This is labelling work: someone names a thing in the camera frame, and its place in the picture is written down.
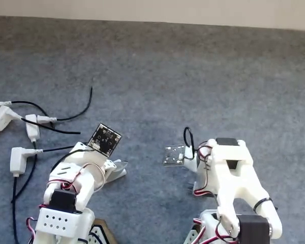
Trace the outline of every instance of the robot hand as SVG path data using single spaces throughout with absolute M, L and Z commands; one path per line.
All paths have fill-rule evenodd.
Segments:
M 200 215 L 199 220 L 205 230 L 212 230 L 213 236 L 215 232 L 216 236 L 219 235 L 218 231 L 225 232 L 232 238 L 238 238 L 240 243 L 246 243 L 242 241 L 247 232 L 246 225 L 252 226 L 255 224 L 252 222 L 258 222 L 267 232 L 265 239 L 281 237 L 282 223 L 269 194 L 258 179 L 252 156 L 244 141 L 232 138 L 210 139 L 199 145 L 197 150 L 193 150 L 192 146 L 169 146 L 166 147 L 164 165 L 184 165 L 196 172 L 197 181 L 194 183 L 193 194 L 195 196 L 210 194 L 216 198 L 218 208 L 212 211 L 213 217 L 210 217 L 210 210 L 206 210 Z M 235 198 L 245 200 L 257 216 L 246 218 L 236 215 L 233 206 Z M 199 237 L 200 240 L 212 238 L 208 231 L 204 236 Z
M 34 244 L 56 243 L 56 236 L 59 243 L 87 243 L 95 219 L 86 208 L 91 196 L 106 182 L 126 175 L 126 162 L 112 162 L 81 142 L 68 155 L 50 173 Z

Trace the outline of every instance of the black cable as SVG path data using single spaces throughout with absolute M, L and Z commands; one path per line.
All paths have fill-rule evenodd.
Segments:
M 17 103 L 22 103 L 22 104 L 30 104 L 33 105 L 35 107 L 37 107 L 45 116 L 49 117 L 49 115 L 47 114 L 47 112 L 45 112 L 45 110 L 40 107 L 40 105 L 33 103 L 33 102 L 29 102 L 29 101 L 11 101 L 12 104 L 17 104 Z M 52 122 L 50 122 L 51 127 L 54 129 L 54 124 Z
M 51 149 L 44 149 L 43 152 L 47 152 L 47 151 L 59 151 L 59 150 L 64 150 L 64 149 L 71 149 L 74 148 L 75 146 L 64 146 L 64 147 L 58 147 L 58 148 L 51 148 Z
M 18 236 L 17 236 L 17 224 L 16 224 L 16 188 L 17 188 L 17 177 L 14 177 L 14 186 L 12 192 L 12 224 L 14 229 L 14 239 L 15 244 L 19 244 Z
M 95 233 L 90 232 L 89 235 L 92 235 L 93 237 L 96 238 L 96 240 L 97 240 L 100 244 L 103 244 L 102 241 L 100 240 L 99 236 L 96 235 Z
M 256 213 L 256 209 L 258 208 L 258 206 L 260 206 L 263 202 L 266 202 L 266 201 L 271 201 L 273 203 L 273 200 L 271 199 L 271 197 L 263 198 L 254 205 L 253 211 Z
M 80 151 L 93 151 L 93 150 L 78 149 L 78 150 L 72 151 L 72 152 L 70 152 L 70 153 L 64 155 L 62 158 L 60 158 L 60 159 L 53 165 L 53 167 L 52 167 L 52 169 L 51 169 L 51 172 L 52 172 L 52 171 L 57 167 L 57 165 L 58 165 L 59 163 L 61 163 L 66 157 L 69 157 L 70 155 L 75 154 L 75 153 L 78 153 L 78 152 L 80 152 Z
M 76 114 L 76 115 L 73 115 L 71 117 L 67 117 L 67 118 L 58 118 L 56 119 L 57 121 L 64 121 L 64 120 L 70 120 L 70 119 L 73 119 L 73 118 L 76 118 L 76 117 L 79 117 L 80 115 L 84 114 L 88 108 L 90 107 L 91 103 L 92 103 L 92 97 L 93 97 L 93 87 L 91 86 L 90 87 L 90 92 L 89 92 L 89 100 L 88 100 L 88 103 L 87 103 L 87 106 L 85 107 L 84 110 L 82 110 L 80 113 Z
M 189 135 L 190 135 L 190 141 L 191 141 L 191 145 L 188 144 L 188 141 L 187 141 L 187 131 L 189 132 Z M 187 157 L 184 157 L 188 160 L 192 160 L 194 159 L 194 153 L 195 153 L 195 149 L 194 149 L 194 139 L 193 139 L 193 134 L 192 134 L 192 131 L 191 131 L 191 128 L 186 126 L 184 128 L 184 131 L 183 131 L 183 140 L 184 140 L 184 143 L 187 147 L 192 147 L 192 158 L 187 158 Z
M 26 123 L 29 123 L 29 124 L 32 124 L 32 125 L 36 125 L 36 126 L 39 126 L 39 127 L 51 130 L 51 131 L 55 131 L 55 132 L 61 133 L 61 134 L 71 134 L 71 135 L 80 135 L 81 134 L 78 131 L 61 131 L 61 130 L 53 129 L 51 127 L 48 127 L 48 126 L 45 126 L 45 125 L 42 125 L 42 124 L 30 121 L 30 120 L 25 119 L 25 118 L 21 118 L 21 120 L 25 121 Z
M 37 145 L 36 145 L 36 142 L 33 142 L 33 147 L 34 149 L 37 149 Z M 28 186 L 28 183 L 30 182 L 30 180 L 32 179 L 33 177 L 33 174 L 34 174 L 34 171 L 35 171 L 35 168 L 36 168 L 36 164 L 37 164 L 37 155 L 34 156 L 34 162 L 33 162 L 33 166 L 32 166 L 32 169 L 29 173 L 29 176 L 27 178 L 27 180 L 25 181 L 24 185 L 21 187 L 21 189 L 19 190 L 19 192 L 16 194 L 16 197 L 15 199 L 13 198 L 11 200 L 11 203 L 13 203 L 14 201 L 16 201 L 20 195 L 23 193 L 23 191 L 26 189 L 26 187 Z

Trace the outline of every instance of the wire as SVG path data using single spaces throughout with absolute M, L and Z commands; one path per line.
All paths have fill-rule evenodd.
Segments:
M 12 223 L 14 229 L 15 244 L 19 244 L 17 236 L 17 224 L 16 224 L 16 188 L 17 188 L 17 177 L 14 177 L 14 186 L 12 191 Z
M 191 141 L 191 145 L 188 144 L 188 141 L 187 141 L 187 131 L 189 132 L 189 135 L 190 135 L 190 141 Z M 192 158 L 187 158 L 184 156 L 185 159 L 188 159 L 188 160 L 192 160 L 194 159 L 194 152 L 195 152 L 195 149 L 194 149 L 194 139 L 193 139 L 193 134 L 192 134 L 192 131 L 191 131 L 191 128 L 186 126 L 184 128 L 184 131 L 183 131 L 183 140 L 184 140 L 184 143 L 187 147 L 192 147 Z
M 221 235 L 221 238 L 225 239 L 225 238 L 232 238 L 232 237 L 230 235 Z M 215 240 L 219 240 L 219 238 L 217 236 L 214 236 L 214 237 L 211 237 L 207 240 L 204 240 L 203 242 L 200 242 L 200 244 L 209 244 L 209 243 L 212 243 Z
M 227 244 L 235 244 L 235 243 L 237 243 L 237 240 L 236 240 L 236 239 L 235 239 L 234 241 L 226 241 L 226 240 L 225 240 L 226 237 L 223 237 L 223 236 L 219 235 L 218 228 L 219 228 L 219 226 L 220 226 L 221 221 L 222 221 L 222 216 L 219 217 L 219 222 L 218 222 L 218 224 L 216 225 L 216 229 L 215 229 L 216 237 L 217 237 L 218 239 L 222 240 L 223 242 L 227 243 Z
M 71 149 L 74 148 L 75 146 L 64 146 L 64 147 L 58 147 L 58 148 L 51 148 L 51 149 L 44 149 L 43 152 L 47 152 L 47 151 L 58 151 L 58 150 L 64 150 L 64 149 Z
M 88 150 L 88 149 L 78 149 L 78 150 L 75 150 L 75 151 L 72 151 L 66 155 L 64 155 L 62 158 L 60 158 L 52 167 L 51 169 L 51 172 L 57 167 L 57 165 L 59 163 L 61 163 L 64 159 L 66 159 L 67 157 L 71 156 L 72 154 L 75 154 L 75 153 L 78 153 L 78 152 L 82 152 L 82 151 L 94 151 L 94 150 Z
M 33 244 L 32 238 L 30 238 L 30 239 L 28 240 L 27 244 Z
M 37 145 L 36 145 L 36 142 L 33 142 L 33 147 L 34 149 L 37 149 Z M 25 181 L 24 185 L 21 187 L 21 189 L 19 190 L 19 192 L 17 193 L 16 197 L 15 197 L 15 200 L 17 200 L 20 195 L 23 193 L 23 191 L 26 189 L 26 187 L 28 186 L 28 183 L 30 182 L 30 180 L 32 179 L 33 177 L 33 174 L 34 174 L 34 171 L 35 171 L 35 168 L 36 168 L 36 164 L 37 164 L 37 154 L 35 154 L 34 156 L 34 161 L 33 161 L 33 166 L 32 166 L 32 169 L 29 173 L 29 176 L 27 178 L 27 180 Z
M 202 224 L 201 219 L 197 219 L 197 218 L 194 218 L 194 219 L 193 219 L 193 222 L 196 223 L 196 224 L 199 224 L 199 225 Z
M 202 227 L 197 237 L 191 242 L 191 244 L 197 244 L 198 241 L 201 239 L 203 233 L 205 232 L 205 226 Z
M 11 101 L 12 104 L 16 104 L 16 103 L 22 103 L 22 104 L 30 104 L 33 105 L 35 107 L 37 107 L 45 116 L 49 117 L 49 115 L 47 114 L 47 112 L 45 112 L 45 110 L 40 107 L 38 104 L 33 103 L 33 102 L 29 102 L 29 101 Z M 51 127 L 54 129 L 54 124 L 52 122 L 50 122 Z
M 93 164 L 93 163 L 87 163 L 87 164 L 84 164 L 80 170 L 78 171 L 78 173 L 75 175 L 75 177 L 73 178 L 72 181 L 66 181 L 64 179 L 52 179 L 48 182 L 48 184 L 50 183 L 53 183 L 53 182 L 61 182 L 62 183 L 62 189 L 70 189 L 70 187 L 73 187 L 74 191 L 77 193 L 77 190 L 75 188 L 75 186 L 73 185 L 73 183 L 76 181 L 77 177 L 81 174 L 81 170 L 86 168 L 87 166 L 89 165 L 93 165 L 95 166 L 99 172 L 101 173 L 102 175 L 102 178 L 103 178 L 103 183 L 94 191 L 95 192 L 98 192 L 101 188 L 103 188 L 104 184 L 106 183 L 106 178 L 105 178 L 105 174 L 103 172 L 103 170 L 101 169 L 100 166 L 96 165 L 96 164 Z
M 70 120 L 70 119 L 79 117 L 80 115 L 84 114 L 84 113 L 88 110 L 88 108 L 90 107 L 90 104 L 92 103 L 92 97 L 93 97 L 93 87 L 91 86 L 91 87 L 90 87 L 90 92 L 89 92 L 89 100 L 88 100 L 87 106 L 85 107 L 84 110 L 82 110 L 80 113 L 78 113 L 78 114 L 76 114 L 76 115 L 73 115 L 73 116 L 71 116 L 71 117 L 67 117 L 67 118 L 57 118 L 56 120 L 57 120 L 57 121 Z
M 90 232 L 89 235 L 92 235 L 93 237 L 95 237 L 95 239 L 96 239 L 100 244 L 103 244 L 102 241 L 100 240 L 99 236 L 96 235 L 95 233 Z
M 25 119 L 25 118 L 21 118 L 21 120 L 25 121 L 26 123 L 29 123 L 29 124 L 32 124 L 32 125 L 35 125 L 35 126 L 39 126 L 39 127 L 45 128 L 45 129 L 50 130 L 50 131 L 55 131 L 55 132 L 58 132 L 58 133 L 61 133 L 61 134 L 71 134 L 71 135 L 80 135 L 81 134 L 78 131 L 61 131 L 61 130 L 53 129 L 51 127 L 48 127 L 48 126 L 30 121 L 30 120 Z
M 52 179 L 52 180 L 49 180 L 47 185 L 46 185 L 46 187 L 48 187 L 52 183 L 57 183 L 57 182 L 61 183 L 61 188 L 62 189 L 70 189 L 70 187 L 73 187 L 73 190 L 75 191 L 75 193 L 78 193 L 76 187 L 73 185 L 73 182 L 70 182 L 70 181 L 67 181 L 67 180 L 64 180 L 64 179 Z
M 30 220 L 33 220 L 33 221 L 37 221 L 37 220 L 35 220 L 33 217 L 28 217 L 26 219 L 26 226 L 27 226 L 27 229 L 32 233 L 31 239 L 33 241 L 35 239 L 35 230 L 32 228 Z

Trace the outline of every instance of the gray carpet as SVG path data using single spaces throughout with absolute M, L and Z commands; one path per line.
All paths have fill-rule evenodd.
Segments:
M 39 148 L 87 140 L 102 122 L 123 135 L 112 159 L 128 175 L 107 184 L 89 207 L 119 243 L 181 244 L 192 218 L 215 208 L 186 191 L 185 168 L 164 168 L 164 146 L 243 139 L 283 223 L 274 243 L 305 243 L 305 32 L 201 25 L 0 17 L 0 101 L 29 100 L 80 136 L 41 131 Z M 21 115 L 37 112 L 14 106 Z M 31 147 L 22 122 L 0 133 L 0 243 L 13 243 L 10 149 Z M 18 232 L 37 217 L 51 166 L 64 152 L 39 156 L 35 177 L 17 203 Z M 235 202 L 237 212 L 250 212 Z

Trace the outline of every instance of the cable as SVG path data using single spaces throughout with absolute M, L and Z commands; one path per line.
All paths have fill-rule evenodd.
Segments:
M 48 126 L 30 121 L 30 120 L 25 119 L 25 118 L 21 118 L 21 120 L 25 121 L 26 123 L 29 123 L 29 124 L 32 124 L 32 125 L 35 125 L 35 126 L 39 126 L 39 127 L 45 128 L 45 129 L 50 130 L 50 131 L 55 131 L 55 132 L 58 132 L 58 133 L 61 133 L 61 134 L 71 134 L 71 135 L 80 135 L 81 134 L 78 131 L 61 131 L 61 130 L 53 129 L 51 127 L 48 127 Z
M 72 155 L 72 154 L 78 153 L 78 152 L 80 152 L 80 151 L 94 151 L 94 150 L 78 149 L 78 150 L 72 151 L 72 152 L 70 152 L 70 153 L 64 155 L 62 158 L 60 158 L 60 159 L 53 165 L 53 167 L 52 167 L 52 169 L 51 169 L 51 172 L 52 172 L 52 171 L 57 167 L 57 165 L 58 165 L 59 163 L 61 163 L 66 157 L 68 157 L 68 156 L 70 156 L 70 155 Z
M 27 244 L 33 244 L 32 238 L 30 238 L 30 239 L 28 240 Z
M 225 240 L 225 237 L 219 235 L 218 228 L 219 228 L 219 226 L 220 226 L 221 221 L 222 221 L 222 216 L 219 217 L 219 222 L 218 222 L 218 224 L 216 225 L 216 229 L 215 229 L 216 237 L 217 237 L 218 239 L 222 240 L 223 242 L 227 243 L 227 244 L 235 244 L 235 243 L 237 243 L 237 240 L 236 240 L 236 239 L 234 239 L 234 241 L 226 241 L 226 240 Z
M 197 237 L 191 242 L 191 244 L 197 244 L 198 241 L 201 239 L 203 233 L 205 232 L 205 226 L 202 227 Z
M 187 131 L 189 132 L 189 135 L 190 135 L 190 141 L 191 141 L 191 145 L 188 144 L 188 141 L 187 141 Z M 184 143 L 187 147 L 192 147 L 192 158 L 187 158 L 184 156 L 185 159 L 188 159 L 188 160 L 192 160 L 194 159 L 194 152 L 195 152 L 195 149 L 194 149 L 194 139 L 193 139 L 193 134 L 192 134 L 192 131 L 191 131 L 191 128 L 186 126 L 184 128 L 184 131 L 183 131 L 183 140 L 184 140 Z
M 95 233 L 90 232 L 89 235 L 92 235 L 93 237 L 95 237 L 95 239 L 96 239 L 100 244 L 103 244 L 102 241 L 100 240 L 99 236 L 96 235 Z
M 14 229 L 15 244 L 19 244 L 17 236 L 17 224 L 16 224 L 16 188 L 17 188 L 17 177 L 14 177 L 14 186 L 12 191 L 12 223 Z
M 30 104 L 33 105 L 35 107 L 37 107 L 45 116 L 49 117 L 49 115 L 47 114 L 47 112 L 45 112 L 45 110 L 40 107 L 38 104 L 33 103 L 33 102 L 29 102 L 29 101 L 11 101 L 12 104 L 17 104 L 17 103 L 22 103 L 22 104 Z M 51 127 L 54 129 L 54 124 L 52 122 L 50 122 Z
M 37 149 L 37 145 L 36 142 L 33 142 L 33 147 L 34 149 Z M 26 189 L 28 183 L 30 182 L 30 180 L 32 179 L 32 176 L 34 174 L 35 168 L 36 168 L 36 164 L 37 164 L 37 155 L 34 156 L 34 162 L 33 162 L 33 166 L 32 169 L 29 173 L 29 176 L 27 178 L 27 180 L 25 181 L 24 185 L 21 187 L 21 189 L 19 190 L 19 192 L 17 193 L 16 197 L 15 197 L 15 201 L 20 197 L 20 195 L 23 193 L 23 191 Z
M 51 149 L 44 149 L 43 152 L 47 152 L 47 151 L 59 151 L 59 150 L 64 150 L 64 149 L 71 149 L 74 148 L 75 146 L 64 146 L 64 147 L 58 147 L 58 148 L 51 148 Z
M 90 104 L 92 103 L 92 97 L 93 97 L 93 87 L 91 86 L 91 87 L 90 87 L 90 92 L 89 92 L 89 100 L 88 100 L 87 106 L 85 107 L 84 110 L 82 110 L 80 113 L 78 113 L 78 114 L 76 114 L 76 115 L 73 115 L 73 116 L 71 116 L 71 117 L 67 117 L 67 118 L 57 118 L 56 120 L 57 120 L 57 121 L 70 120 L 70 119 L 79 117 L 80 115 L 84 114 L 84 113 L 88 110 L 88 108 L 90 107 Z
M 225 239 L 225 238 L 232 238 L 232 237 L 229 236 L 229 235 L 221 235 L 221 237 L 222 237 L 223 239 Z M 214 237 L 211 237 L 211 238 L 209 238 L 209 239 L 207 239 L 207 240 L 204 240 L 203 242 L 200 242 L 200 244 L 209 244 L 209 243 L 214 242 L 215 240 L 219 240 L 219 238 L 218 238 L 217 236 L 214 236 Z
M 30 223 L 30 220 L 33 220 L 33 221 L 37 221 L 37 220 L 35 220 L 33 217 L 28 217 L 28 218 L 26 219 L 26 226 L 27 226 L 27 229 L 28 229 L 28 230 L 31 232 L 31 234 L 32 234 L 31 239 L 34 240 L 34 239 L 35 239 L 35 230 L 32 228 L 31 223 Z

